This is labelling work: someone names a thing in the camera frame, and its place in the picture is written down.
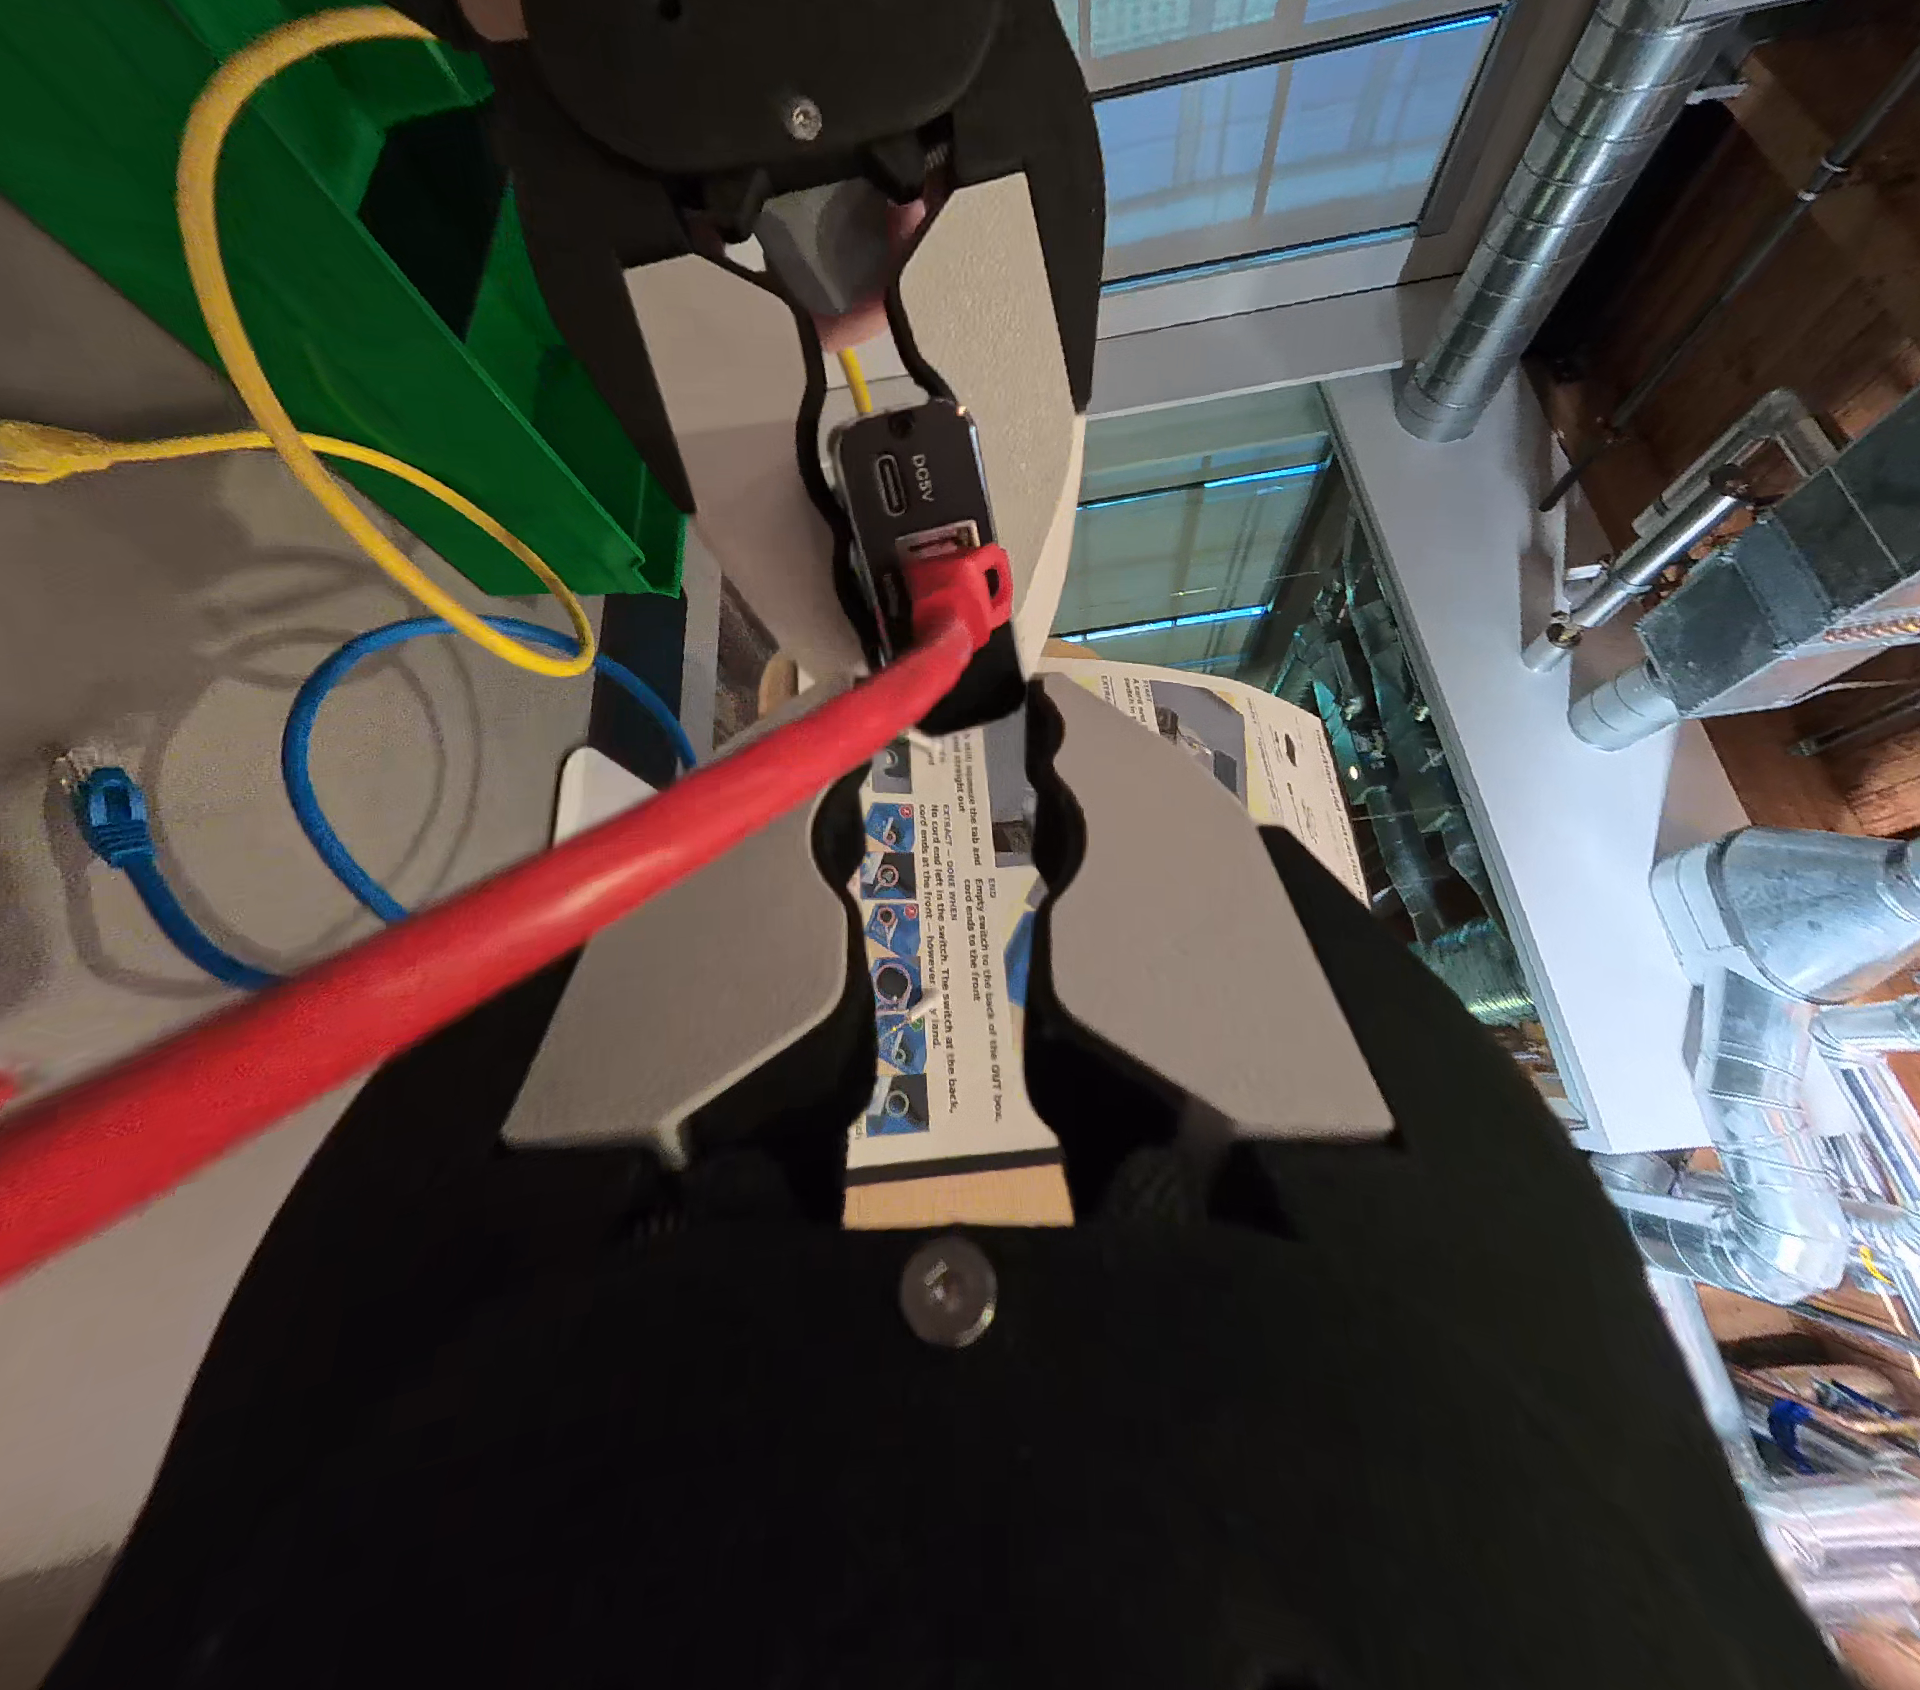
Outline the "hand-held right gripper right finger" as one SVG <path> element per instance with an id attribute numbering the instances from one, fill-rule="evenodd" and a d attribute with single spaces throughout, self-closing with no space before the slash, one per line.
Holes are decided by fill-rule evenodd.
<path id="1" fill-rule="evenodd" d="M 1384 1140 L 1394 1117 L 1248 808 L 1078 684 L 1027 693 L 1056 1017 L 1243 1140 Z"/>

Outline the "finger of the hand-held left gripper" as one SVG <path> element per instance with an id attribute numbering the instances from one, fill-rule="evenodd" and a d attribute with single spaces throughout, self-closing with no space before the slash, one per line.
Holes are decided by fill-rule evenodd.
<path id="1" fill-rule="evenodd" d="M 1006 630 L 921 723 L 962 734 L 1018 714 L 1072 554 L 1085 430 L 1069 383 L 1029 179 L 963 185 L 925 215 L 885 299 L 908 372 L 970 417 L 1014 580 Z"/>
<path id="2" fill-rule="evenodd" d="M 626 288 L 701 546 L 803 674 L 864 674 L 837 538 L 802 467 L 803 422 L 824 409 L 812 327 L 756 272 L 700 254 L 631 268 Z"/>

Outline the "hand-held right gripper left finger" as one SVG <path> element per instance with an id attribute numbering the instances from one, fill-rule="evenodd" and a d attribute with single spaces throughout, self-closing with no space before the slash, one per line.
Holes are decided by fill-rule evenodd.
<path id="1" fill-rule="evenodd" d="M 700 1154 L 802 1126 L 843 1140 L 877 1076 L 852 881 L 861 775 L 725 848 L 580 953 L 500 1133 L 519 1150 Z"/>

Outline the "black ethernet splitter box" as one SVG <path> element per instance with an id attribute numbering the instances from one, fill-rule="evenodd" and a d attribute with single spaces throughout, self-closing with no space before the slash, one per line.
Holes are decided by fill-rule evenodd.
<path id="1" fill-rule="evenodd" d="M 977 429 L 945 398 L 864 413 L 833 430 L 828 463 L 852 574 L 890 662 L 911 644 L 906 568 L 997 541 Z"/>

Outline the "green plastic bin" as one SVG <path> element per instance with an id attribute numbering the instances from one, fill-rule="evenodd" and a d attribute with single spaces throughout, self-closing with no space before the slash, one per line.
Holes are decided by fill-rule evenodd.
<path id="1" fill-rule="evenodd" d="M 3 199 L 226 368 L 182 252 L 180 139 L 239 48 L 372 0 L 1 0 Z M 492 81 L 433 43 L 276 76 L 219 157 L 221 261 L 289 420 L 414 465 L 583 596 L 673 596 L 684 517 L 565 348 L 492 148 Z"/>

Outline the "wooden clipboard with instruction sheet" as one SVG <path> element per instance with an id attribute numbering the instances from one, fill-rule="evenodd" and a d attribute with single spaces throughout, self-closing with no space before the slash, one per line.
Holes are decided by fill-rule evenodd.
<path id="1" fill-rule="evenodd" d="M 1176 745 L 1351 898 L 1364 875 L 1319 718 L 1233 680 L 1067 649 L 1067 674 Z M 1043 882 L 1027 718 L 887 745 L 861 792 L 854 882 L 876 1006 L 876 1083 L 848 1135 L 843 1224 L 1067 1224 L 1057 1137 L 1027 1097 Z"/>

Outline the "silver insulated duct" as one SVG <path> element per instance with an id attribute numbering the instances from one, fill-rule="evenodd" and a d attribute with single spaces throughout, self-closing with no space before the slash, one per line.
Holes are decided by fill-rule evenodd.
<path id="1" fill-rule="evenodd" d="M 1777 1307 L 1844 1280 L 1853 1236 L 1805 1106 L 1813 1024 L 1916 960 L 1916 855 L 1745 827 L 1652 867 L 1700 994 L 1692 1092 L 1717 1172 L 1689 1195 L 1656 1152 L 1591 1160 L 1650 1268 Z"/>

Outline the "spiral metal duct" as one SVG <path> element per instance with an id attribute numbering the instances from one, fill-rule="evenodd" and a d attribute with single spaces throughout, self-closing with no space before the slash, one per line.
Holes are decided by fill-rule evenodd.
<path id="1" fill-rule="evenodd" d="M 1473 434 L 1709 71 L 1731 16 L 1670 21 L 1656 0 L 1598 0 L 1431 341 L 1397 386 L 1400 429 Z"/>

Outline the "rectangular metal duct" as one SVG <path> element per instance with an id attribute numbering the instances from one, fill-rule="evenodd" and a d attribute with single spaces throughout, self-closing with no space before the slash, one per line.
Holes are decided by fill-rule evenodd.
<path id="1" fill-rule="evenodd" d="M 1639 660 L 1571 699 L 1580 745 L 1621 752 L 1683 720 L 1777 712 L 1916 634 L 1916 391 L 1842 447 L 1794 392 L 1759 397 L 1641 510 L 1633 545 L 1527 658 L 1564 660 L 1739 512 L 1635 622 Z"/>

